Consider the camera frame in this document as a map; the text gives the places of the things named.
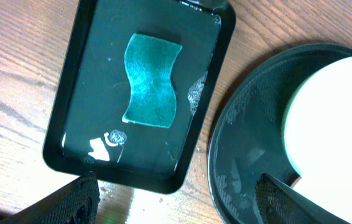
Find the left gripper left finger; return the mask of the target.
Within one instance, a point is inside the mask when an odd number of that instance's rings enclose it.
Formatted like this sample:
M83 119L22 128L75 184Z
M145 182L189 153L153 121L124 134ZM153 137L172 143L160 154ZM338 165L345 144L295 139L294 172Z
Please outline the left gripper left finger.
M100 202L98 180L87 172L2 224L94 224Z

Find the green yellow sponge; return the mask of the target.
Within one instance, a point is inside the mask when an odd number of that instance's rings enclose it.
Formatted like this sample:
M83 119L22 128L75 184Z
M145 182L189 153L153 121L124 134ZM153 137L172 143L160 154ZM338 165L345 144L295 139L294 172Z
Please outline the green yellow sponge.
M182 45L168 40L132 35L124 53L124 67L131 87L124 122L171 127L177 110L171 74L182 49Z

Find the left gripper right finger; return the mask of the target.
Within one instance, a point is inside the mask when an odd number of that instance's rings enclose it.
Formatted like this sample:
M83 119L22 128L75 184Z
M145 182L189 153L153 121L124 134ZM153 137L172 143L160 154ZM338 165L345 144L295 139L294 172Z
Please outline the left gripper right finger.
M264 223L347 224L267 173L257 180L255 196Z

